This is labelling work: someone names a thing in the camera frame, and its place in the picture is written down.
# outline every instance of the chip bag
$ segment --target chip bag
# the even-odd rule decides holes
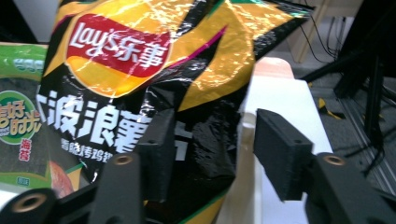
[[[43,46],[0,43],[0,183],[13,189],[51,183],[35,103],[46,52]]]
[[[308,18],[280,1],[61,2],[37,95],[61,196],[134,150],[161,111],[176,112],[166,202],[150,220],[187,220],[234,178],[236,125],[254,64]]]

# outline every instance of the black chip bag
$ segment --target black chip bag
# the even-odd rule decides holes
[[[309,12],[280,1],[62,1],[37,95],[63,183],[52,186],[62,197],[100,178],[112,155],[133,151],[154,116],[173,109],[168,197],[148,201],[146,215],[189,220],[233,182],[254,63]]]

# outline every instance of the lay's logo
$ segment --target lay's logo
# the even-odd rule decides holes
[[[129,93],[160,72],[171,47],[169,32],[142,32],[86,14],[69,37],[66,64],[78,81],[108,97]]]

